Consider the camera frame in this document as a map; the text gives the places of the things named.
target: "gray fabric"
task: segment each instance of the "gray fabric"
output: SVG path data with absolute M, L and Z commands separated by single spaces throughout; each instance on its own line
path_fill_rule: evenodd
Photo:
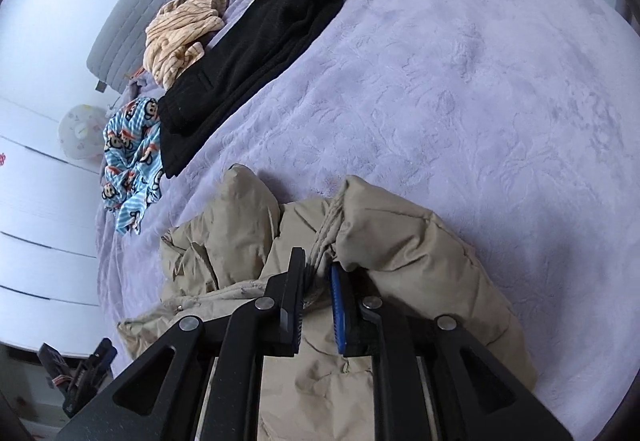
M 170 0 L 119 0 L 94 42 L 86 65 L 100 80 L 122 93 L 142 66 L 145 28 Z
M 216 39 L 251 1 L 231 0 Z M 352 173 L 476 248 L 522 323 L 536 394 L 591 441 L 640 367 L 639 63 L 640 39 L 602 0 L 346 0 L 162 181 L 141 235 L 98 217 L 110 326 L 157 305 L 159 238 L 232 164 L 279 202 Z

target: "monkey print fabric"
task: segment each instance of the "monkey print fabric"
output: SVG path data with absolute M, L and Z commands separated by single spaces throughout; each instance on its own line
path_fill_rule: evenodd
M 140 233 L 147 206 L 161 196 L 160 119 L 154 98 L 137 98 L 104 129 L 105 183 L 102 199 L 116 212 L 116 231 Z

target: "black device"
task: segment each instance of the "black device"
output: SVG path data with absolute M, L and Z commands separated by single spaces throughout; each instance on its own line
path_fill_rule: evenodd
M 117 353 L 110 339 L 103 338 L 94 353 L 81 361 L 72 374 L 62 355 L 50 345 L 42 344 L 38 359 L 52 383 L 65 396 L 62 409 L 66 415 L 75 416 L 95 397 Z
M 263 297 L 206 323 L 182 318 L 56 439 L 190 441 L 202 412 L 201 441 L 255 440 L 262 360 L 297 354 L 309 275 L 294 248 Z M 372 357 L 376 441 L 572 439 L 455 317 L 405 315 L 363 269 L 334 264 L 330 278 L 338 350 Z

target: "purple bedspread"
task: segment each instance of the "purple bedspread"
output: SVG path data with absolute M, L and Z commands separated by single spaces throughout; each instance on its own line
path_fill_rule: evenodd
M 251 2 L 231 1 L 225 30 Z M 231 164 L 283 202 L 357 174 L 478 249 L 524 326 L 536 394 L 590 441 L 640 366 L 638 64 L 640 38 L 602 0 L 346 0 L 163 180 L 141 235 L 99 213 L 108 322 L 158 303 L 160 235 L 198 214 Z

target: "gray headboard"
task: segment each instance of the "gray headboard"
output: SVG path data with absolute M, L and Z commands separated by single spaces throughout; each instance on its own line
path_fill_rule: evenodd
M 105 21 L 86 60 L 89 71 L 122 93 L 142 66 L 145 28 L 170 0 L 119 0 Z

